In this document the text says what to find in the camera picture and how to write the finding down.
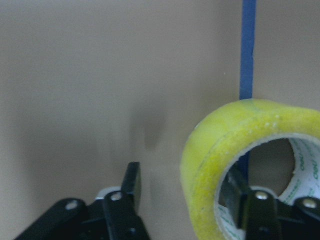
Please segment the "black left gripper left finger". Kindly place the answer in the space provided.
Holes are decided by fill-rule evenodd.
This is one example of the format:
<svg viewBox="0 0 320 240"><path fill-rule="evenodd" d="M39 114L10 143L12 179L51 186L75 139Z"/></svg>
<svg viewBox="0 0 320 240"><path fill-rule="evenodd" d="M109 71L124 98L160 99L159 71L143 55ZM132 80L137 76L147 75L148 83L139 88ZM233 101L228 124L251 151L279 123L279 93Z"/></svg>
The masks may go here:
<svg viewBox="0 0 320 240"><path fill-rule="evenodd" d="M140 197L140 163L130 162L121 186L102 189L91 204L79 198L57 201L16 239L148 240L138 215Z"/></svg>

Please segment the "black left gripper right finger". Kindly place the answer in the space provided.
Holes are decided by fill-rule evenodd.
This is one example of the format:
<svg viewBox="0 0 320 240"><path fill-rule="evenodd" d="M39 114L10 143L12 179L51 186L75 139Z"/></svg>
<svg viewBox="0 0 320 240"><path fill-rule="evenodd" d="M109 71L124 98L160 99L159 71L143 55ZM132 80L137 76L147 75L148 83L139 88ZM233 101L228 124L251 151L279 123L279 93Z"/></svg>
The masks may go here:
<svg viewBox="0 0 320 240"><path fill-rule="evenodd" d="M303 196L286 204L266 189L253 189L234 164L221 186L222 199L246 240L318 240L320 200Z"/></svg>

